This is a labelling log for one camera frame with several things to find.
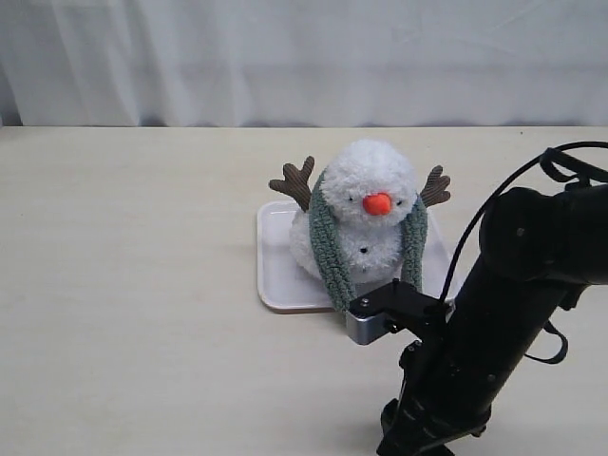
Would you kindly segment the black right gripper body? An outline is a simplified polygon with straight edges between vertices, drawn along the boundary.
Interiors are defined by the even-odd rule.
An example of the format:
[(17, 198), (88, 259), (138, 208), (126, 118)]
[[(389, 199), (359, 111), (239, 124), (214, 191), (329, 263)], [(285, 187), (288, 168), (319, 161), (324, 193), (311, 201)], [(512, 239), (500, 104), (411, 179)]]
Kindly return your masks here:
[(402, 352), (400, 394), (381, 413), (379, 455), (450, 455), (447, 444), (485, 430), (504, 386), (498, 332), (419, 335)]

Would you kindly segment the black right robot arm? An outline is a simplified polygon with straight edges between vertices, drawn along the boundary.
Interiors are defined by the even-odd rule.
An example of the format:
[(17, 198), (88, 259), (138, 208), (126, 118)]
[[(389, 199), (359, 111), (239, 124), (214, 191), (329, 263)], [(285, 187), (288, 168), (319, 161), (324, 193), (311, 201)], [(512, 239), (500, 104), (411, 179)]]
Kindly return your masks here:
[(453, 313), (404, 284), (382, 298), (384, 312), (421, 343), (403, 353), (401, 394), (382, 414), (381, 455), (443, 455), (448, 442), (484, 429), (552, 313), (606, 283), (607, 189), (511, 189), (484, 215), (479, 245)]

